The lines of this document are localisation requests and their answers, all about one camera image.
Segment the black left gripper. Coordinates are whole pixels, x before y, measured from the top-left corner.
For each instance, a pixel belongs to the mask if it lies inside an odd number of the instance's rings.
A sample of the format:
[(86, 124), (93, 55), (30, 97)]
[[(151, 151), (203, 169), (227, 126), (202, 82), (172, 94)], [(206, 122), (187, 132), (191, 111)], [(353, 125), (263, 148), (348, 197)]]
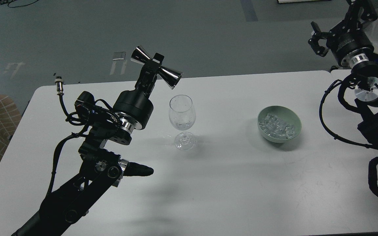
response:
[(157, 74), (162, 66), (164, 55), (156, 53), (154, 58), (135, 53), (135, 61), (143, 63), (134, 90), (122, 91), (114, 103), (115, 112), (124, 113), (138, 122), (137, 130), (143, 130), (153, 113), (154, 106), (148, 99), (157, 80)]

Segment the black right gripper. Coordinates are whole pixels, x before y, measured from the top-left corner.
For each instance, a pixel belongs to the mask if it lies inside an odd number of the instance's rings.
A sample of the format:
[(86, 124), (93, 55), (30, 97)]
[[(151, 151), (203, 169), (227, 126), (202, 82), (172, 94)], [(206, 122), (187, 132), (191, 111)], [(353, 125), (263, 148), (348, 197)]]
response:
[[(370, 0), (347, 0), (348, 11), (342, 20), (342, 26), (334, 27), (330, 32), (321, 31), (319, 25), (312, 21), (312, 35), (308, 40), (313, 52), (325, 57), (330, 50), (338, 66), (347, 67), (349, 54), (372, 53), (374, 46), (361, 29), (366, 22), (378, 19), (378, 13)], [(327, 40), (327, 48), (320, 45), (321, 39)]]

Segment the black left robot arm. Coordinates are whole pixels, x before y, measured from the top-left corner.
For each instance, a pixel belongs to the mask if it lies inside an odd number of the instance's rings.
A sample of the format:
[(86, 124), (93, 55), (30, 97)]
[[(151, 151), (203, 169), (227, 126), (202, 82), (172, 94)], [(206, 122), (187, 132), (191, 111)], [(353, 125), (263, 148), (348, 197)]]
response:
[[(111, 186), (116, 187), (123, 176), (150, 176), (154, 173), (151, 167), (129, 162), (104, 148), (109, 140), (129, 145), (132, 132), (144, 129), (153, 112), (149, 96), (157, 76), (164, 75), (164, 56), (156, 53), (151, 58), (137, 47), (131, 58), (143, 65), (140, 75), (135, 88), (121, 92), (114, 106), (98, 106), (88, 91), (83, 91), (75, 101), (75, 112), (68, 114), (66, 120), (83, 128), (56, 146), (46, 197), (39, 210), (13, 233), (14, 236), (60, 236), (85, 216)], [(54, 177), (63, 146), (78, 137), (85, 138), (78, 150), (82, 159), (80, 170), (54, 191)]]

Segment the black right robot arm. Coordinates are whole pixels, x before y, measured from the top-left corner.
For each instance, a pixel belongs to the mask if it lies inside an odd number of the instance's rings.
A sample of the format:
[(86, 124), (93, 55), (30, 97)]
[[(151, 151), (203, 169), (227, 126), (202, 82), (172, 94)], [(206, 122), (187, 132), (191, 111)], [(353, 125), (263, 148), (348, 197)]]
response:
[[(316, 22), (308, 40), (313, 52), (325, 57), (332, 52), (340, 67), (349, 67), (351, 72), (343, 80), (334, 81), (325, 90), (319, 105), (319, 119), (324, 130), (335, 140), (378, 150), (378, 50), (367, 37), (363, 27), (378, 19), (370, 0), (348, 0), (345, 18), (328, 32), (321, 31)], [(357, 129), (367, 140), (366, 144), (348, 140), (330, 130), (324, 122), (323, 106), (327, 96), (338, 88), (339, 103), (361, 116)]]

